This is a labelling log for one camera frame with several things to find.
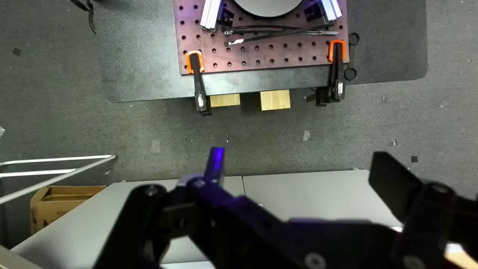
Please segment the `round grey robot base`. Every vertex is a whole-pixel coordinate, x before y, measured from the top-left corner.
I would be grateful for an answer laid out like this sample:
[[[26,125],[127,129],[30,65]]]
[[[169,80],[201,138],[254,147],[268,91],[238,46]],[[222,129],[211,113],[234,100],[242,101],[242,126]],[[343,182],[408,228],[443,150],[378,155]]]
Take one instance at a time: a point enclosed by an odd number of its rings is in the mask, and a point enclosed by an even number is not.
[[[260,17],[277,17],[296,8],[302,0],[234,0],[245,11]]]

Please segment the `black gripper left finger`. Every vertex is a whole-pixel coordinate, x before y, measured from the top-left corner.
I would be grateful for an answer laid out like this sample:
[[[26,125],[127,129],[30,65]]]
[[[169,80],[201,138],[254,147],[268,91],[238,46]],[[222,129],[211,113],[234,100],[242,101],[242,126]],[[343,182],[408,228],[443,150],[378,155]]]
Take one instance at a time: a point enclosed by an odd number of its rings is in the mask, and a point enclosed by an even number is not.
[[[272,216],[222,186],[226,149],[214,146],[207,168],[172,191],[160,183],[130,191],[95,269],[160,269],[171,242],[190,237],[217,269],[268,269],[280,254],[263,222]]]

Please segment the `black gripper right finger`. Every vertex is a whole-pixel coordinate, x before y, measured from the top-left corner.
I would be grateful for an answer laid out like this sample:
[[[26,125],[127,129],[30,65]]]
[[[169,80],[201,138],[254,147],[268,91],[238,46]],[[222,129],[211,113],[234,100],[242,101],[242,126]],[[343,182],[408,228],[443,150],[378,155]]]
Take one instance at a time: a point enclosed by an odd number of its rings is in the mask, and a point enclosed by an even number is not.
[[[372,155],[369,185],[402,222],[390,261],[399,269],[459,269],[446,258],[459,243],[478,260],[478,200],[450,185],[423,180],[386,150]]]

